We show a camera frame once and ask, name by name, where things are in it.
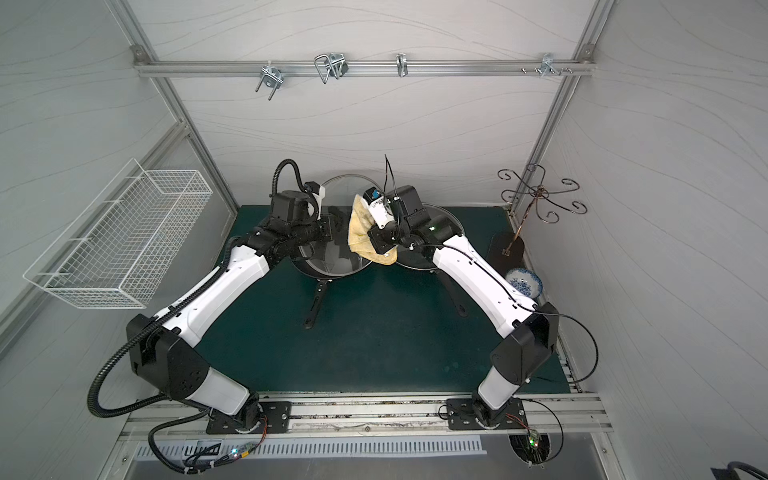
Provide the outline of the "glass pot lid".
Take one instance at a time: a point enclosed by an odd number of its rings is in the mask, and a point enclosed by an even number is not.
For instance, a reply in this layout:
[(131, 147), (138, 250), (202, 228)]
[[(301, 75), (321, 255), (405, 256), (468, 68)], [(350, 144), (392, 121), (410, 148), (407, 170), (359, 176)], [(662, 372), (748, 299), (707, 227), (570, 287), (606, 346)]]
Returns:
[[(424, 208), (429, 213), (432, 220), (446, 219), (452, 226), (458, 229), (458, 232), (464, 234), (464, 227), (460, 220), (449, 210), (443, 207), (425, 204)], [(397, 261), (396, 264), (414, 271), (433, 271), (436, 269), (435, 264), (431, 258), (428, 257), (426, 248), (414, 248), (409, 250), (406, 247), (397, 247)]]
[(358, 273), (371, 264), (350, 250), (348, 232), (355, 197), (379, 185), (364, 175), (342, 174), (321, 186), (324, 197), (320, 209), (329, 232), (320, 240), (302, 246), (300, 257), (294, 259), (293, 264), (311, 278), (333, 280)]

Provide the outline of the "yellow cleaning cloth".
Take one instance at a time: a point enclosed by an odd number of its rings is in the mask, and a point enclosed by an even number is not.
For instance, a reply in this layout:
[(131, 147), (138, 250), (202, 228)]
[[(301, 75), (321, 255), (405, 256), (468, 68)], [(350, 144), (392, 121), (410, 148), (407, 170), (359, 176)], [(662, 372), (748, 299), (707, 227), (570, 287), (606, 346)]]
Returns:
[(353, 202), (353, 210), (350, 216), (347, 243), (353, 253), (357, 253), (364, 259), (373, 263), (390, 266), (397, 262), (397, 249), (389, 248), (383, 254), (376, 252), (368, 235), (372, 227), (376, 226), (374, 217), (368, 210), (368, 204), (362, 196), (356, 195)]

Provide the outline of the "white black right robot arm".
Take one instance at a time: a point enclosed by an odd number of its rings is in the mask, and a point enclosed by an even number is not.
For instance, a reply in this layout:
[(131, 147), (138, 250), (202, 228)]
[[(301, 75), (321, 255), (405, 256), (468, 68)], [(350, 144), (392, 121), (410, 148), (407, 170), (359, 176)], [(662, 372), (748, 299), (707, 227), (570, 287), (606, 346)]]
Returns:
[(427, 211), (414, 187), (388, 193), (371, 187), (362, 206), (373, 220), (366, 234), (376, 253), (401, 247), (430, 261), (472, 298), (501, 337), (471, 403), (479, 426), (497, 427), (512, 397), (555, 353), (559, 312), (513, 288), (476, 252), (458, 223)]

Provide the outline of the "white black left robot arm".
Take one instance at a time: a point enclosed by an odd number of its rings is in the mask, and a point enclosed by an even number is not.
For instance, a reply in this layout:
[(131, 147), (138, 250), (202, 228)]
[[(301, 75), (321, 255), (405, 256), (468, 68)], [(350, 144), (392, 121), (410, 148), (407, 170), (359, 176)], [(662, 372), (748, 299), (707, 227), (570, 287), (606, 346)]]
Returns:
[(132, 319), (126, 328), (134, 343), (128, 351), (132, 371), (171, 400), (220, 413), (240, 433), (253, 431), (262, 415), (258, 394), (216, 370), (195, 347), (251, 285), (328, 233), (320, 214), (324, 197), (315, 182), (275, 194), (269, 215), (249, 234), (228, 241), (219, 266), (155, 317)]

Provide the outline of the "left black frying pan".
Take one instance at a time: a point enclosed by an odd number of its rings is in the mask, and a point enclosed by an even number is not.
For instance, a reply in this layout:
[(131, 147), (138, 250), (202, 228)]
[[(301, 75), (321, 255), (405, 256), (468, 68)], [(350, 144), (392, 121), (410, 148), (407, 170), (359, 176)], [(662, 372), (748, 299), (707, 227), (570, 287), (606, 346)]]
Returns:
[(304, 328), (314, 327), (328, 287), (334, 280), (354, 275), (366, 269), (371, 261), (353, 253), (347, 243), (351, 207), (323, 208), (323, 215), (336, 221), (336, 235), (329, 242), (313, 242), (299, 248), (299, 257), (292, 262), (297, 270), (316, 281), (310, 311)]

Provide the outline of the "black frying pan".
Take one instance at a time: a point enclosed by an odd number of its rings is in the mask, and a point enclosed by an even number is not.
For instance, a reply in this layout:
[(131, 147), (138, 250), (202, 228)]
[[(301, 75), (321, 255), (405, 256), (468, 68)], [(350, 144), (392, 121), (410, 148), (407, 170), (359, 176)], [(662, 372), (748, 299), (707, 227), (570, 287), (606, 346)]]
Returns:
[(371, 261), (353, 253), (347, 243), (351, 207), (323, 208), (323, 215), (336, 221), (336, 235), (329, 242), (313, 242), (299, 248), (299, 257), (292, 262), (297, 270), (316, 281), (310, 311), (304, 328), (314, 327), (328, 287), (334, 280), (354, 275), (366, 269)]
[[(403, 247), (406, 247), (409, 250), (413, 250), (414, 248), (417, 248), (416, 246), (410, 246), (410, 247), (403, 246)], [(433, 271), (419, 271), (419, 272), (427, 272), (432, 274), (442, 284), (443, 288), (446, 290), (457, 314), (462, 318), (468, 317), (468, 309), (464, 304), (464, 302), (459, 297), (458, 287), (456, 286), (455, 282), (451, 279), (451, 277), (447, 273), (440, 270), (437, 266), (436, 266), (436, 269)]]

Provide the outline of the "right black frying pan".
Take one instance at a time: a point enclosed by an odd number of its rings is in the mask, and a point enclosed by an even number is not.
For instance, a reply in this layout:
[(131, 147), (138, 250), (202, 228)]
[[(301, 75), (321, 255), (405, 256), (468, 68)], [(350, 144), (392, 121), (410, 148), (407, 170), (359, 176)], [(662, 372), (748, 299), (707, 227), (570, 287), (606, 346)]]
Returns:
[[(416, 246), (410, 246), (410, 247), (403, 246), (403, 247), (406, 247), (409, 250), (413, 250), (414, 248), (417, 248)], [(457, 314), (462, 318), (468, 317), (468, 309), (464, 304), (464, 302), (459, 297), (458, 287), (456, 286), (455, 282), (451, 279), (451, 277), (447, 273), (440, 270), (437, 266), (436, 266), (436, 269), (433, 271), (419, 271), (419, 272), (427, 272), (432, 274), (442, 284), (443, 288), (446, 290)]]

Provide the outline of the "black base copper hook stand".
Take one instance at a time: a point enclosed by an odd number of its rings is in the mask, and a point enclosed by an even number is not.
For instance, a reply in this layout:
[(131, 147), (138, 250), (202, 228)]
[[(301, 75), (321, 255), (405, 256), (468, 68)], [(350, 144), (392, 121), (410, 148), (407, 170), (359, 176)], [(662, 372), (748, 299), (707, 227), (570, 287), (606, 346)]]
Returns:
[(549, 188), (546, 185), (547, 169), (542, 165), (527, 167), (524, 174), (504, 168), (497, 171), (497, 176), (502, 181), (518, 181), (514, 189), (504, 189), (500, 194), (512, 228), (495, 234), (488, 249), (491, 266), (505, 276), (509, 271), (525, 268), (526, 245), (522, 230), (530, 218), (554, 225), (560, 221), (561, 213), (585, 215), (588, 207), (579, 200), (571, 200), (569, 204), (558, 201), (557, 196), (577, 192), (581, 185), (564, 177), (558, 188)]

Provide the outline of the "blue white ceramic bowl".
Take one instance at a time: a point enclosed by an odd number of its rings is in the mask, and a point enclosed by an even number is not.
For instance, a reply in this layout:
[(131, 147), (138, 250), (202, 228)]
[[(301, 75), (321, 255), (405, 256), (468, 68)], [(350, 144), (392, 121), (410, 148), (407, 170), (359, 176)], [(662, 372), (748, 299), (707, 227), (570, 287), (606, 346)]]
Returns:
[(505, 280), (520, 294), (537, 299), (543, 293), (541, 279), (531, 270), (514, 268), (505, 274)]

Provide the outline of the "metal u-bolt clamp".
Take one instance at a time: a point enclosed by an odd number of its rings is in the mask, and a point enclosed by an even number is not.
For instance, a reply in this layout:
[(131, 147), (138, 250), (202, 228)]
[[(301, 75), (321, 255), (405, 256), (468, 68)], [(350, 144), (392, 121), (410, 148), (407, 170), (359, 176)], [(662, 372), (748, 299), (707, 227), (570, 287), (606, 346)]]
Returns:
[(323, 84), (327, 84), (331, 78), (339, 80), (349, 71), (349, 65), (343, 53), (317, 55), (313, 64)]
[(260, 70), (259, 82), (254, 92), (258, 93), (261, 89), (267, 89), (269, 91), (267, 99), (271, 101), (283, 84), (284, 76), (282, 72), (277, 67), (267, 64)]

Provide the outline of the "right metal bolt clamp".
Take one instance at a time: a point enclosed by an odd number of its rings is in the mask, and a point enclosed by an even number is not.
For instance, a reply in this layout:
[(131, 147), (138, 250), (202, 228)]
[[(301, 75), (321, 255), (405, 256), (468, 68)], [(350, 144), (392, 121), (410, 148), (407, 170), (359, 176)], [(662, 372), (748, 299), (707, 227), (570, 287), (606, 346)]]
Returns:
[(555, 58), (551, 53), (546, 53), (542, 58), (538, 66), (532, 68), (520, 68), (523, 75), (537, 75), (539, 77), (548, 76), (570, 76), (573, 73), (573, 69), (570, 67), (558, 67), (555, 64)]

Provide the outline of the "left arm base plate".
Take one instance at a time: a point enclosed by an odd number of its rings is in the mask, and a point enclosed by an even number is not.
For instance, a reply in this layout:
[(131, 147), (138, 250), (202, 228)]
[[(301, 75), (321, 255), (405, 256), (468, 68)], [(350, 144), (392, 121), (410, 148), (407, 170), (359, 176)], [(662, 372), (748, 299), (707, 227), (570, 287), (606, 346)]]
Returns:
[(286, 433), (292, 404), (288, 401), (249, 402), (239, 413), (230, 416), (217, 410), (206, 426), (208, 435), (234, 435), (257, 433)]

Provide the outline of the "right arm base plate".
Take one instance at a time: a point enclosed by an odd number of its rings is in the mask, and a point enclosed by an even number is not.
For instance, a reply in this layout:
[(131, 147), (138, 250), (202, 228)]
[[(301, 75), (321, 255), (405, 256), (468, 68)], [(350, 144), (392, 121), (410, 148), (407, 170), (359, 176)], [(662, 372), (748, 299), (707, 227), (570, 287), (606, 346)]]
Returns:
[(522, 401), (509, 399), (499, 409), (492, 409), (479, 398), (447, 399), (439, 408), (438, 416), (451, 431), (502, 431), (525, 432), (528, 421)]

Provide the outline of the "horizontal aluminium rail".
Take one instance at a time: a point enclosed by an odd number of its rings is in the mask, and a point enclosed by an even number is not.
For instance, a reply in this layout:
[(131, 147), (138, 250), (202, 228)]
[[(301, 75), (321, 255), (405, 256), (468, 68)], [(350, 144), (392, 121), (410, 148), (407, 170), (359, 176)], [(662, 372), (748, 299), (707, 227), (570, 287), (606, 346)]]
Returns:
[[(533, 60), (417, 60), (407, 57), (410, 77), (513, 77), (523, 75), (520, 68), (538, 66)], [(346, 78), (399, 78), (395, 57), (385, 60), (347, 60)], [(146, 78), (257, 78), (264, 65), (277, 67), (284, 78), (317, 78), (312, 60), (285, 61), (157, 61), (136, 64), (135, 70)], [(555, 59), (558, 67), (570, 67), (570, 76), (587, 76), (596, 70), (593, 62)]]

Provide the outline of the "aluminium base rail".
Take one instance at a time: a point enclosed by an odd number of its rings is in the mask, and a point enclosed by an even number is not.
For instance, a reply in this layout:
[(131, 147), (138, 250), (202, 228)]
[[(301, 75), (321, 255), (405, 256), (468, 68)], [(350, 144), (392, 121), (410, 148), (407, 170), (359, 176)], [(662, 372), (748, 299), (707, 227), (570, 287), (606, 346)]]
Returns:
[(609, 433), (608, 413), (594, 393), (519, 394), (506, 412), (480, 423), (469, 395), (429, 393), (270, 393), (262, 401), (262, 433), (284, 437)]

